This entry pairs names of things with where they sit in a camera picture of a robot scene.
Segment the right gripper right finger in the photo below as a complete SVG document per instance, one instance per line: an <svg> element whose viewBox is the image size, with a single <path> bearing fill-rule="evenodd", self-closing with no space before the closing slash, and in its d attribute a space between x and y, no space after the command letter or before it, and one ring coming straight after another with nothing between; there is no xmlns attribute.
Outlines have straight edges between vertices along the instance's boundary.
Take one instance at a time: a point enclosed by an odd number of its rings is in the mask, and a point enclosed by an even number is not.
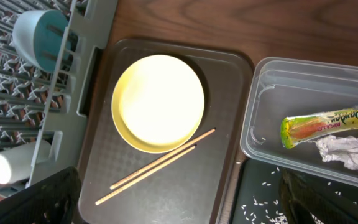
<svg viewBox="0 0 358 224"><path fill-rule="evenodd" d="M282 170L279 192L288 223L358 223L358 205L295 170Z"/></svg>

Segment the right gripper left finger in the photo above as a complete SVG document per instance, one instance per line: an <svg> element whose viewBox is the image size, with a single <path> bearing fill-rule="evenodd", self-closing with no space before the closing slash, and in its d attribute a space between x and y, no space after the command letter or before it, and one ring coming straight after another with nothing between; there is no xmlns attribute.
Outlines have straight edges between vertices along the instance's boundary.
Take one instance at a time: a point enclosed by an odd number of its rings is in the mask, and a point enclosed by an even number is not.
<svg viewBox="0 0 358 224"><path fill-rule="evenodd" d="M71 223L81 192L75 167L67 167L0 201L0 223Z"/></svg>

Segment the wooden chopstick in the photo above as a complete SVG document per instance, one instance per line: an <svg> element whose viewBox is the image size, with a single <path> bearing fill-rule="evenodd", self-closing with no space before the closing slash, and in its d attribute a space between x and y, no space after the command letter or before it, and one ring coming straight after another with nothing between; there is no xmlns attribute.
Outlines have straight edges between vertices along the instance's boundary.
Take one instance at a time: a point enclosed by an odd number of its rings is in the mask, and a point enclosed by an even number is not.
<svg viewBox="0 0 358 224"><path fill-rule="evenodd" d="M156 167L148 170L146 173L141 174L140 176L136 177L134 180L131 180L130 182L128 182L127 184L124 184L122 187L119 187L118 189L116 189L115 191L111 192L110 194L106 195L105 197L99 199L98 201L95 202L95 205L101 205L102 203L104 203L105 201L109 200L110 198L118 195L119 193L125 191L126 189L132 187L133 185L137 184L138 182L140 182L141 180L147 178L148 176L156 173L157 171L159 171L160 169L163 169L164 167L168 166L169 164L171 164L172 162L176 161L177 159L181 158L182 156L184 156L185 154L187 154L188 152L192 151L194 148L196 147L196 145L191 146L188 149L185 149L183 152L180 152L179 154L173 156L172 158L168 159L167 161L157 165Z"/></svg>
<svg viewBox="0 0 358 224"><path fill-rule="evenodd" d="M139 170L131 173L130 175L128 175L127 177L119 180L118 182L112 184L109 188L111 190L116 189L117 187L119 187L122 184L125 184L126 182L132 180L133 178L137 177L138 175L143 174L144 172L148 171L149 169L151 169L152 167L156 166L157 164L167 160L168 158L174 156L175 154L181 152L182 150L194 145L195 143L197 143L198 141L202 140L203 138L205 138L206 136L208 136L209 134L215 132L216 128L210 129L209 131L205 132L204 134L192 139L191 141L188 141L187 143L185 143L184 145L174 149L173 151L165 154L164 156L158 158L157 160L151 162L150 164L147 164L146 166L140 168Z"/></svg>

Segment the rice pile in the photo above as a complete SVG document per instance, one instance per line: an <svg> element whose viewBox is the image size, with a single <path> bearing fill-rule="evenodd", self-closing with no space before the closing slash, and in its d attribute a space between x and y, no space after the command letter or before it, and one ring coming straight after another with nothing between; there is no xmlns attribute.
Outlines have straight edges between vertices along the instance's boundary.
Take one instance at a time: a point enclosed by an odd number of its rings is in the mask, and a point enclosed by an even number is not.
<svg viewBox="0 0 358 224"><path fill-rule="evenodd" d="M313 175L306 175L325 190L358 205L358 187ZM288 223L279 196L282 168L250 160L244 164L239 179L234 214L240 223Z"/></svg>

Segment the white plastic cup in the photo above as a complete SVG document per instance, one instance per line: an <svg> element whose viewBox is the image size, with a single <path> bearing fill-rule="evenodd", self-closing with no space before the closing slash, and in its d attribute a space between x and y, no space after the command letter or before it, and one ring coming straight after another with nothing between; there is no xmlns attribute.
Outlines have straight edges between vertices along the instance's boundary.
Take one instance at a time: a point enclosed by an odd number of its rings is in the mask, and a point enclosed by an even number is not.
<svg viewBox="0 0 358 224"><path fill-rule="evenodd" d="M0 184L13 184L28 179L36 142L0 152Z"/></svg>

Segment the green snack wrapper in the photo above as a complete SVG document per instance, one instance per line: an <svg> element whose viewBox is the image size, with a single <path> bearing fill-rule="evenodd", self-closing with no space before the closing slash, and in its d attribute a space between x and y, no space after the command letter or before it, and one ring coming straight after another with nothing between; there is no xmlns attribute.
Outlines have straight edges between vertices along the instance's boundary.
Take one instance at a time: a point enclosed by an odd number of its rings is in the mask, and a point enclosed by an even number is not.
<svg viewBox="0 0 358 224"><path fill-rule="evenodd" d="M358 129L358 106L304 116L286 117L280 126L283 145L291 149L328 134Z"/></svg>

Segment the white napkin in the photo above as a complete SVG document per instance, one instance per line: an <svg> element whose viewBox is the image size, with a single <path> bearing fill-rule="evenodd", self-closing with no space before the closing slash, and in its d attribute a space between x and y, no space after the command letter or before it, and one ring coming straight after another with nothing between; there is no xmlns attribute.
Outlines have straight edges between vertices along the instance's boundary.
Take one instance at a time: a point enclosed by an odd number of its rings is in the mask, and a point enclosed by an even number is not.
<svg viewBox="0 0 358 224"><path fill-rule="evenodd" d="M358 170L358 138L325 136L314 142L323 162L340 161L350 170Z"/></svg>

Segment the yellow plate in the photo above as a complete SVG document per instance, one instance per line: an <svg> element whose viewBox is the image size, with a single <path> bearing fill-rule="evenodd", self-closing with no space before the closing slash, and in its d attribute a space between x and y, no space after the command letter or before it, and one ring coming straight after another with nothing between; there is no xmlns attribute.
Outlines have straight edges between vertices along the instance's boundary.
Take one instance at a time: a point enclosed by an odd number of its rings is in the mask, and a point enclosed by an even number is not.
<svg viewBox="0 0 358 224"><path fill-rule="evenodd" d="M119 77L111 98L112 119L133 148L168 152L198 129L205 96L199 76L186 62L151 55L132 63Z"/></svg>

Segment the light blue bowl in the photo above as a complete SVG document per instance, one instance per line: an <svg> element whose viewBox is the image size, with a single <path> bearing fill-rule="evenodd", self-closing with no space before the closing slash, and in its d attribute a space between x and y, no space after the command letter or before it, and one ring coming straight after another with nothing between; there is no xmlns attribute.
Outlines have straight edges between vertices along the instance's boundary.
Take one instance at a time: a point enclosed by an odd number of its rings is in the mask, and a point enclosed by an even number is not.
<svg viewBox="0 0 358 224"><path fill-rule="evenodd" d="M19 15L12 31L14 48L21 59L52 73L68 25L58 10L33 10Z"/></svg>

